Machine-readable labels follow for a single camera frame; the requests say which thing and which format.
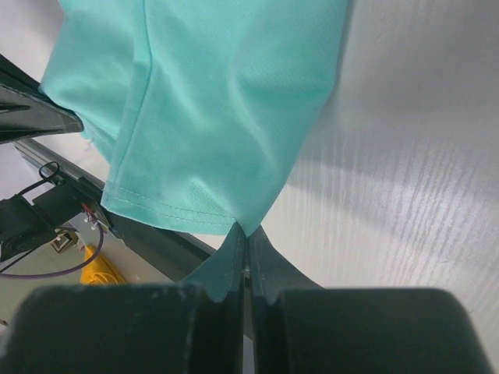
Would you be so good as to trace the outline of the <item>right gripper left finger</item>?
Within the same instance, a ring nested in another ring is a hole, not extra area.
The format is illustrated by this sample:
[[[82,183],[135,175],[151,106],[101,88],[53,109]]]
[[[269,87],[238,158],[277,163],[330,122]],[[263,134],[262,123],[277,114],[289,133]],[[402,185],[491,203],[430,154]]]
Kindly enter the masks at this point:
[[[38,288],[1,338],[4,373],[240,373],[245,235],[178,283]]]

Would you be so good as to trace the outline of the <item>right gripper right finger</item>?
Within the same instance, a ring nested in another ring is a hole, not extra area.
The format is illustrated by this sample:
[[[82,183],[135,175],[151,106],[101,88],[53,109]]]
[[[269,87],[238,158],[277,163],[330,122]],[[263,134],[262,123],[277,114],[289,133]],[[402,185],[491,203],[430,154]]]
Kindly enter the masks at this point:
[[[320,287],[247,241],[258,373],[490,373],[468,313],[436,288]]]

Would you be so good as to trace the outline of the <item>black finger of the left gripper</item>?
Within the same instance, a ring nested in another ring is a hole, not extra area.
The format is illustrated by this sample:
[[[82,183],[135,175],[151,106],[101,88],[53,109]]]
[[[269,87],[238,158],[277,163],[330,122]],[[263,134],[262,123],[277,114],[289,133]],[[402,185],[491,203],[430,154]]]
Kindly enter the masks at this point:
[[[82,121],[32,87],[1,84],[1,142],[83,131]]]

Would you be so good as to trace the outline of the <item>teal t-shirt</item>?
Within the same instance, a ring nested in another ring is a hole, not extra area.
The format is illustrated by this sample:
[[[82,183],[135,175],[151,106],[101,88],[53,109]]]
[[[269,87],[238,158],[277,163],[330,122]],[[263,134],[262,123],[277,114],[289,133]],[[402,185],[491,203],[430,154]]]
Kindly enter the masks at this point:
[[[63,1],[41,91],[109,165],[102,206],[253,233],[336,78],[345,1]]]

